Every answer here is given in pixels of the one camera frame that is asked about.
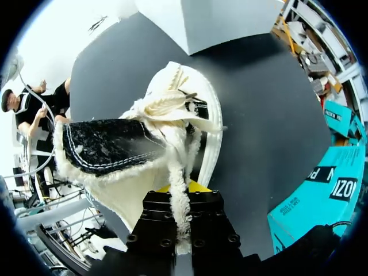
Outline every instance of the white stitching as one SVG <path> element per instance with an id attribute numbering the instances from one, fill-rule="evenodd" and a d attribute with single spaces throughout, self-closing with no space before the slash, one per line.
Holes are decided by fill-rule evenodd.
<path id="1" fill-rule="evenodd" d="M 149 140 L 149 141 L 151 141 L 152 143 L 155 143 L 156 145 L 159 145 L 160 147 L 164 148 L 164 146 L 162 146 L 162 145 L 160 145 L 159 143 L 156 143 L 155 141 L 153 141 L 153 140 L 151 140 L 150 138 L 148 138 L 148 137 L 145 135 L 144 126 L 143 126 L 142 122 L 139 122 L 139 124 L 140 124 L 140 126 L 142 127 L 143 135 L 144 135 L 144 137 L 145 137 L 147 140 Z"/>
<path id="2" fill-rule="evenodd" d="M 86 162 L 85 160 L 83 160 L 79 156 L 79 154 L 76 152 L 74 141 L 71 138 L 71 130 L 70 130 L 70 126 L 69 125 L 67 125 L 67 138 L 68 138 L 69 146 L 71 148 L 71 153 L 73 154 L 74 158 L 76 159 L 76 161 L 78 161 L 78 163 L 80 165 L 82 165 L 83 167 L 87 167 L 87 168 L 111 168 L 111 167 L 117 167 L 119 165 L 128 163 L 131 160 L 141 159 L 143 157 L 146 157 L 146 156 L 149 156 L 149 155 L 153 155 L 153 154 L 156 153 L 156 152 L 149 152 L 147 154 L 141 154 L 141 155 L 133 156 L 133 157 L 130 157 L 130 158 L 126 158 L 124 160 L 121 160 L 121 161 L 114 162 L 114 163 L 90 164 L 90 163 Z"/>

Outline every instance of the white rubber sole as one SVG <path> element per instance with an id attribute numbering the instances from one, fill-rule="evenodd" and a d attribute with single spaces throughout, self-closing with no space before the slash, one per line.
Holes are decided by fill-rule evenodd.
<path id="1" fill-rule="evenodd" d="M 168 81 L 167 75 L 172 75 L 173 70 L 179 66 L 181 65 L 178 63 L 169 62 L 167 67 L 158 71 L 149 83 L 146 94 L 150 94 L 153 87 L 157 86 L 162 86 L 162 90 L 164 90 Z M 185 85 L 185 91 L 189 93 L 197 93 L 196 98 L 207 103 L 208 119 L 215 125 L 219 126 L 219 128 L 222 128 L 223 115 L 221 112 L 220 101 L 210 82 L 199 71 L 191 67 L 181 66 L 181 68 L 183 70 L 183 77 L 181 77 L 181 79 L 185 76 L 189 76 L 189 80 L 187 82 L 188 85 Z M 206 148 L 200 174 L 198 176 L 198 183 L 202 186 L 208 187 L 217 159 L 219 158 L 222 139 L 222 132 L 207 134 Z"/>

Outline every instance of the hand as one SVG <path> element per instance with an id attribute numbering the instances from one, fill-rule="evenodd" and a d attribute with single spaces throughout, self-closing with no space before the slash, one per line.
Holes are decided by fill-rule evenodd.
<path id="1" fill-rule="evenodd" d="M 37 119 L 42 119 L 42 118 L 46 117 L 46 115 L 47 115 L 47 108 L 45 106 L 43 106 L 42 108 L 39 109 L 39 111 L 37 111 L 36 118 Z"/>
<path id="2" fill-rule="evenodd" d="M 40 87 L 44 90 L 44 91 L 46 91 L 46 80 L 42 80 L 42 82 L 40 83 Z"/>

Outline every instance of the white cable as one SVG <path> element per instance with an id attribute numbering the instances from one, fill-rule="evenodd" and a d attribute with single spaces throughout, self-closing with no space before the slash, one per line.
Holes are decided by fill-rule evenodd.
<path id="1" fill-rule="evenodd" d="M 25 84 L 25 82 L 24 82 L 24 80 L 23 80 L 22 75 L 21 75 L 20 72 L 19 72 L 19 77 L 21 78 L 21 81 L 22 81 L 24 87 L 27 89 L 27 91 L 29 93 L 31 93 L 31 95 L 35 96 L 36 99 L 38 99 L 40 102 L 42 102 L 42 104 L 44 106 L 46 106 L 47 110 L 50 112 L 52 123 L 55 126 L 55 116 L 53 115 L 53 113 L 51 111 L 51 108 L 48 106 L 48 104 L 40 96 L 38 96 L 35 92 L 33 92 L 32 89 L 29 89 L 29 87 Z M 55 147 L 53 147 L 52 152 L 50 153 L 50 156 L 48 157 L 48 159 L 40 167 L 36 168 L 35 170 L 30 171 L 30 172 L 25 172 L 23 174 L 8 175 L 8 176 L 4 177 L 4 179 L 6 179 L 6 178 L 12 178 L 12 177 L 26 177 L 28 175 L 33 175 L 33 174 L 37 173 L 38 171 L 40 171 L 44 167 L 46 167 L 46 165 L 48 164 L 48 162 L 51 160 L 52 155 L 54 154 L 54 152 L 55 152 Z"/>
<path id="2" fill-rule="evenodd" d="M 67 202 L 69 200 L 72 200 L 73 198 L 76 198 L 77 196 L 79 196 L 80 194 L 77 194 L 77 195 L 74 195 L 70 198 L 67 198 L 66 200 L 63 200 L 63 201 L 58 201 L 58 202 L 55 202 L 55 203 L 50 203 L 50 204 L 46 204 L 44 206 L 40 206 L 40 207 L 33 207 L 33 208 L 28 208 L 26 210 L 23 210 L 23 211 L 20 211 L 19 213 L 17 213 L 17 217 L 19 217 L 21 214 L 24 214 L 24 213 L 29 213 L 30 211 L 39 211 L 39 210 L 43 210 L 45 208 L 49 208 L 51 206 L 55 206 L 55 205 L 58 205 L 58 204 L 61 204 L 61 203 L 64 203 L 64 202 Z"/>

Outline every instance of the teal box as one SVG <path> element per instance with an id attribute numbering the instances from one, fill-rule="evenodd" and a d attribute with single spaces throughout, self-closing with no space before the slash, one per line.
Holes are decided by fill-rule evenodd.
<path id="1" fill-rule="evenodd" d="M 350 220 L 364 163 L 364 146 L 329 147 L 301 186 L 267 215 L 275 254 L 281 243 L 290 246 L 315 225 Z M 342 225 L 333 230 L 341 236 L 345 228 Z"/>
<path id="2" fill-rule="evenodd" d="M 348 145 L 358 145 L 359 141 L 356 138 L 349 138 L 349 144 Z"/>
<path id="3" fill-rule="evenodd" d="M 326 101 L 324 105 L 324 117 L 328 127 L 344 137 L 348 137 L 350 123 L 355 114 L 346 106 L 336 102 Z"/>
<path id="4" fill-rule="evenodd" d="M 358 116 L 354 116 L 350 123 L 349 136 L 357 139 L 358 142 L 362 142 L 364 145 L 367 144 L 367 134 Z"/>

